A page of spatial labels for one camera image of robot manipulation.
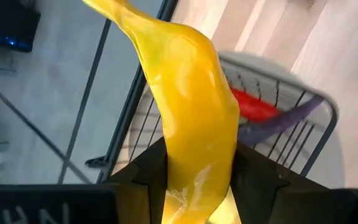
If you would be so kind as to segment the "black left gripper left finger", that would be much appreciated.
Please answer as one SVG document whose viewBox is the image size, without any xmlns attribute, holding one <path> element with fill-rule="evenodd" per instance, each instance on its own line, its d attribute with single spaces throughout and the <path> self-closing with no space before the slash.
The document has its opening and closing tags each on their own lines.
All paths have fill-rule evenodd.
<svg viewBox="0 0 358 224">
<path fill-rule="evenodd" d="M 165 140 L 157 140 L 104 185 L 115 193 L 115 224 L 162 224 L 167 189 Z"/>
</svg>

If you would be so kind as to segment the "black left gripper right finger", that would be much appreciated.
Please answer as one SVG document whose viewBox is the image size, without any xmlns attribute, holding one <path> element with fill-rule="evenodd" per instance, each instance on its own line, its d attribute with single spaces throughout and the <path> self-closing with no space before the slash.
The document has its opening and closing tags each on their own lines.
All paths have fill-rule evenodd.
<svg viewBox="0 0 358 224">
<path fill-rule="evenodd" d="M 288 184 L 279 177 L 274 161 L 237 145 L 230 186 L 242 224 L 268 224 L 277 191 Z"/>
</svg>

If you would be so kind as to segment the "purple eggplant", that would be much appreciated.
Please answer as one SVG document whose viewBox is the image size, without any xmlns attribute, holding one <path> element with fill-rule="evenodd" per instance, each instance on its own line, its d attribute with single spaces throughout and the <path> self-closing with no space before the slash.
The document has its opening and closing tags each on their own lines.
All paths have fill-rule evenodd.
<svg viewBox="0 0 358 224">
<path fill-rule="evenodd" d="M 291 110 L 280 113 L 261 123 L 248 123 L 239 126 L 237 139 L 246 146 L 253 146 L 263 142 L 274 134 L 281 133 L 302 119 L 306 118 L 317 106 L 324 101 L 319 95 L 314 95 L 309 101 Z"/>
</svg>

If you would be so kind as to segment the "red bell pepper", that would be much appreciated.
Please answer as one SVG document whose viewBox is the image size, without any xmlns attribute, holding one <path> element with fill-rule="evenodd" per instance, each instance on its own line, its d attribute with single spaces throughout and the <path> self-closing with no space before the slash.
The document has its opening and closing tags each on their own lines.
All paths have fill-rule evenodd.
<svg viewBox="0 0 358 224">
<path fill-rule="evenodd" d="M 231 88 L 232 94 L 236 98 L 241 116 L 250 121 L 262 122 L 280 114 L 274 106 L 244 92 Z"/>
</svg>

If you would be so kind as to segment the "yellow banana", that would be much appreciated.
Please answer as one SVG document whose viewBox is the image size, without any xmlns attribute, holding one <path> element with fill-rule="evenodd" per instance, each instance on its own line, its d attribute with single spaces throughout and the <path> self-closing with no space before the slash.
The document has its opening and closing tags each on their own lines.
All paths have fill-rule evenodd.
<svg viewBox="0 0 358 224">
<path fill-rule="evenodd" d="M 205 224 L 226 198 L 239 105 L 213 43 L 129 0 L 82 0 L 131 40 L 162 119 L 167 194 L 162 224 Z"/>
</svg>

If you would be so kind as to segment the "black computer tower with lights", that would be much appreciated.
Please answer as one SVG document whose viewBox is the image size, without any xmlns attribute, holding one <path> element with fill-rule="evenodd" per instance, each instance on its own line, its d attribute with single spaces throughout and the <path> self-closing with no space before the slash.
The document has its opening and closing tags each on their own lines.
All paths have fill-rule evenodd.
<svg viewBox="0 0 358 224">
<path fill-rule="evenodd" d="M 29 53 L 41 14 L 37 0 L 0 0 L 0 47 Z"/>
</svg>

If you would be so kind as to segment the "black aluminium table frame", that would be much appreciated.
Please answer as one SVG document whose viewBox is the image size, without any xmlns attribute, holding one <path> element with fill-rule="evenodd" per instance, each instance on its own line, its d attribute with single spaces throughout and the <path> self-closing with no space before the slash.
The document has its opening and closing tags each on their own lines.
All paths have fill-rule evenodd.
<svg viewBox="0 0 358 224">
<path fill-rule="evenodd" d="M 159 12 L 157 14 L 157 18 L 169 22 L 176 9 L 177 3 L 178 0 L 163 0 Z M 101 34 L 101 41 L 106 41 L 110 25 L 111 21 L 106 19 Z M 139 64 L 137 71 L 135 72 L 135 77 L 132 81 L 131 87 L 129 88 L 129 93 L 125 100 L 124 106 L 122 107 L 121 114 L 118 119 L 117 126 L 114 130 L 113 136 L 111 138 L 111 142 L 106 155 L 90 159 L 91 164 L 89 165 L 92 166 L 89 167 L 91 168 L 96 168 L 96 166 L 94 166 L 95 160 L 98 160 L 100 164 L 102 164 L 102 166 L 96 168 L 100 171 L 98 179 L 96 181 L 96 183 L 98 184 L 106 180 L 111 175 L 111 172 L 116 165 L 119 154 L 121 152 L 121 148 L 124 144 L 124 140 L 127 136 L 129 126 L 135 115 L 135 111 L 142 96 L 145 84 L 146 80 L 143 74 L 143 70 L 141 69 Z"/>
</svg>

